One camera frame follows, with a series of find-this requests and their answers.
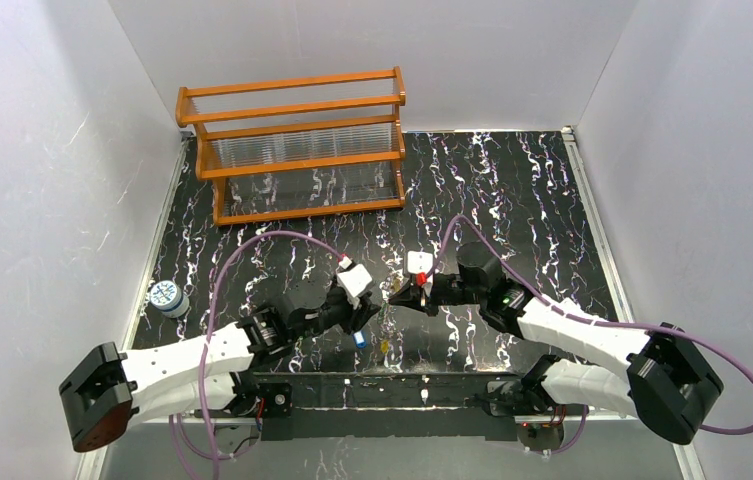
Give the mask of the silver keyring holder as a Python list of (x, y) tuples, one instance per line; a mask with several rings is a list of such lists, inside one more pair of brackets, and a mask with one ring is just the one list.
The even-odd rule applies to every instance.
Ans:
[(381, 289), (382, 297), (383, 297), (383, 306), (380, 313), (380, 322), (379, 322), (380, 332), (381, 332), (379, 350), (380, 350), (380, 344), (383, 340), (388, 340), (390, 342), (390, 348), (391, 348), (392, 337), (394, 336), (394, 333), (396, 330), (395, 320), (393, 319), (393, 310), (392, 310), (392, 307), (388, 304), (388, 298), (396, 291), (396, 285), (395, 285), (396, 280), (397, 280), (396, 276), (389, 276), (386, 280), (384, 280), (380, 284), (380, 289)]

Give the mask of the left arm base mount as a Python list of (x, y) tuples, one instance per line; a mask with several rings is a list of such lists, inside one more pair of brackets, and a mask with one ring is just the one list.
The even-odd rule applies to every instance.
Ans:
[(293, 410), (292, 385), (269, 378), (213, 377), (207, 394), (212, 418), (288, 418)]

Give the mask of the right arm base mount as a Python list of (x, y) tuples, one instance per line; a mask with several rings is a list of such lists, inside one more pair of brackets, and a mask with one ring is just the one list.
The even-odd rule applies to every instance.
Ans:
[(562, 444), (565, 421), (582, 414), (578, 405), (556, 403), (540, 388), (524, 387), (518, 380), (489, 381), (473, 401), (492, 417), (516, 419), (518, 438), (532, 444)]

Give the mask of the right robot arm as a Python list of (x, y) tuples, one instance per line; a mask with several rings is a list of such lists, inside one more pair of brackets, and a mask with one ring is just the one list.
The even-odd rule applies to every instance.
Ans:
[(434, 260), (431, 253), (408, 254), (408, 279), (391, 305), (429, 316), (443, 306), (475, 305), (496, 331), (578, 358), (544, 355), (520, 380), (490, 388), (482, 399), (500, 414), (580, 404), (635, 417), (659, 437), (687, 445), (723, 392), (694, 343), (670, 324), (644, 332), (597, 317), (580, 323), (576, 306), (532, 292), (481, 242), (459, 248), (453, 274), (431, 273)]

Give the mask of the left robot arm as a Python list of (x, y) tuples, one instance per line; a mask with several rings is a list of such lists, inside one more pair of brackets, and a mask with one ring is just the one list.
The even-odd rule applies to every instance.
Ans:
[(254, 392), (237, 393), (240, 377), (292, 353), (302, 338), (339, 327), (362, 331), (382, 307), (366, 292), (350, 301), (340, 287), (323, 298), (290, 291), (215, 331), (142, 350), (94, 347), (59, 385), (72, 448), (102, 448), (151, 419), (198, 410), (238, 409)]

